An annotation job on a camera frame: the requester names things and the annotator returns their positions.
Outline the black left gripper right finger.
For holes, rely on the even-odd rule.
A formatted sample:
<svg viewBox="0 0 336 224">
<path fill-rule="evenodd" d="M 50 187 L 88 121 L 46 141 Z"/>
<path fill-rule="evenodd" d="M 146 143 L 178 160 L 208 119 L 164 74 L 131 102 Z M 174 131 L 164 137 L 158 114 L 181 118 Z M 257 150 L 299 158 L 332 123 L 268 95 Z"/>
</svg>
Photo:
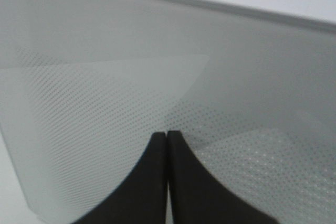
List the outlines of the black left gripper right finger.
<svg viewBox="0 0 336 224">
<path fill-rule="evenodd" d="M 214 178 L 180 131 L 169 131 L 167 143 L 174 223 L 277 223 Z"/>
</svg>

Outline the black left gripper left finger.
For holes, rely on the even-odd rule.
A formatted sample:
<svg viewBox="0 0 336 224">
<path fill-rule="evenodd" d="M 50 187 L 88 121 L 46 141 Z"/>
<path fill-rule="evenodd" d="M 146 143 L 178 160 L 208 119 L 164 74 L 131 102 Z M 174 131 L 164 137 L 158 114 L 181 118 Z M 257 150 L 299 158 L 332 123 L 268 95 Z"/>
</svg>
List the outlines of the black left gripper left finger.
<svg viewBox="0 0 336 224">
<path fill-rule="evenodd" d="M 125 180 L 75 223 L 165 223 L 166 205 L 167 141 L 155 132 Z"/>
</svg>

